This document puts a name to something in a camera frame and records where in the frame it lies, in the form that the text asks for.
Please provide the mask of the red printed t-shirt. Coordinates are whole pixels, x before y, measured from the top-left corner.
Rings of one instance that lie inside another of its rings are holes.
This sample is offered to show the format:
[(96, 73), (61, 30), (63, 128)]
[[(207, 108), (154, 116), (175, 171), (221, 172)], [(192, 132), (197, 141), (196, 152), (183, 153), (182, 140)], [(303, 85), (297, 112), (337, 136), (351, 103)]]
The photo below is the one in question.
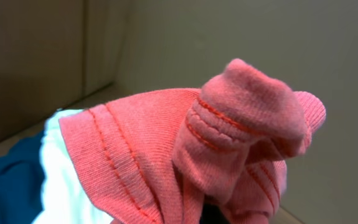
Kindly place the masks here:
[(120, 98), (59, 124), (86, 195), (115, 223), (268, 223), (285, 161), (325, 118), (314, 95), (235, 59), (200, 89)]

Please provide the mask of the white folded shirt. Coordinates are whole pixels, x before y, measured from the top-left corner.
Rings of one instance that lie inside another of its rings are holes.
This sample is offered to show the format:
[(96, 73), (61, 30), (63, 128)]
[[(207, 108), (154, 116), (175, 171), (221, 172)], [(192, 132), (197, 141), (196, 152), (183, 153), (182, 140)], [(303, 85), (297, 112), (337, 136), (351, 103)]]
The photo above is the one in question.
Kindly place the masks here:
[(59, 119), (80, 110), (56, 111), (46, 122), (39, 151), (45, 179), (40, 190), (43, 206), (33, 224), (104, 224), (114, 218), (94, 206), (80, 184), (67, 152)]

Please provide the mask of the navy blue folded garment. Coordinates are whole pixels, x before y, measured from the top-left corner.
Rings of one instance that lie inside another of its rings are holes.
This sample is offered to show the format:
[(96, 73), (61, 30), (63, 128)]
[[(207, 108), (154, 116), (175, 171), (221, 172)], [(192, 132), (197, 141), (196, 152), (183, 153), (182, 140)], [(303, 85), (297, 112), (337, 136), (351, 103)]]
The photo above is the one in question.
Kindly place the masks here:
[(0, 224), (32, 223), (43, 211), (40, 190), (45, 179), (40, 164), (44, 132), (21, 139), (0, 157)]

